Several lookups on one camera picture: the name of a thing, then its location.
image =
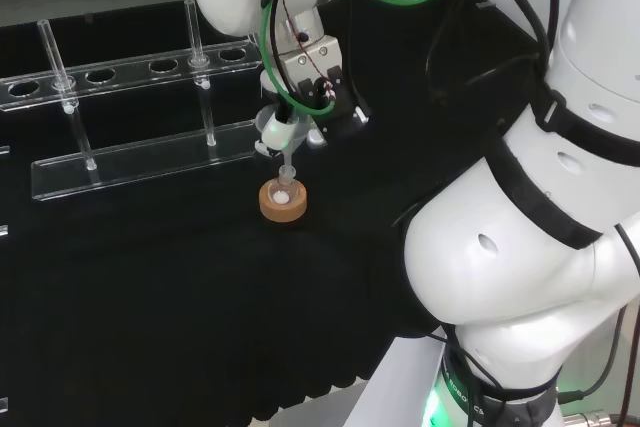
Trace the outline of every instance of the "black tablecloth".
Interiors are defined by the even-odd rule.
[[[0,114],[3,378],[16,426],[246,426],[279,406],[368,378],[396,335],[433,328],[406,289],[391,227],[481,154],[524,106],[523,69],[428,99],[424,68],[447,0],[399,9],[353,0],[353,76],[374,115],[360,135],[294,157],[309,192],[298,223],[264,220],[277,163],[239,161],[48,202],[33,160],[76,150],[60,108]],[[68,65],[184,48],[180,3],[53,22]],[[347,0],[321,9],[345,45]],[[205,42],[225,40],[205,30]],[[532,50],[472,0],[435,82]],[[46,70],[34,25],[0,30],[0,77]],[[261,105],[257,71],[217,77],[217,123]],[[201,127],[190,82],[82,101],[95,147]]]

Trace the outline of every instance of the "green led light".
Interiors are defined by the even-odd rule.
[[[436,413],[436,410],[438,410],[439,405],[440,397],[438,397],[438,394],[434,389],[431,391],[431,394],[429,394],[429,398],[427,399],[427,406],[424,409],[424,416],[422,417],[423,426],[430,425],[427,423],[427,421],[431,420],[431,417],[433,417],[433,415]]]
[[[431,391],[427,399],[422,417],[422,427],[452,427],[447,411],[435,389]]]

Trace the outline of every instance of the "red wire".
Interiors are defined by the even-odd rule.
[[[327,90],[327,92],[332,91],[333,90],[333,84],[331,83],[331,81],[329,79],[327,79],[326,76],[324,76],[322,74],[322,72],[320,72],[320,69],[318,68],[316,63],[313,61],[311,56],[307,53],[307,49],[305,49],[304,45],[302,45],[302,42],[300,42],[300,38],[298,37],[298,32],[296,32],[296,28],[293,25],[293,19],[291,18],[291,15],[289,14],[289,9],[287,9],[287,1],[286,0],[282,0],[282,6],[284,7],[284,11],[287,14],[287,20],[289,21],[289,25],[291,25],[291,30],[293,30],[293,36],[296,38],[296,41],[298,42],[298,46],[300,46],[300,50],[302,50],[302,52],[304,52],[304,54],[307,56],[307,58],[311,61],[311,64],[313,65],[313,68],[316,69],[316,72],[318,73],[318,75],[321,78],[324,79],[324,86],[325,86],[325,89]]]

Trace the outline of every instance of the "clear acrylic rack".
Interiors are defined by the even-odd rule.
[[[78,153],[31,165],[35,200],[66,197],[251,157],[258,132],[253,120],[215,126],[211,112],[214,75],[255,69],[260,53],[251,41],[203,46],[193,0],[185,15],[190,49],[65,68],[48,20],[38,30],[51,70],[0,79],[0,111],[51,104],[71,123]],[[193,79],[203,129],[93,150],[80,115],[81,99],[128,89]]]

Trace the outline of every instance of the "metal connector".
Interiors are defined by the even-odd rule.
[[[601,410],[586,414],[568,415],[564,418],[564,425],[571,427],[612,427],[611,417]]]

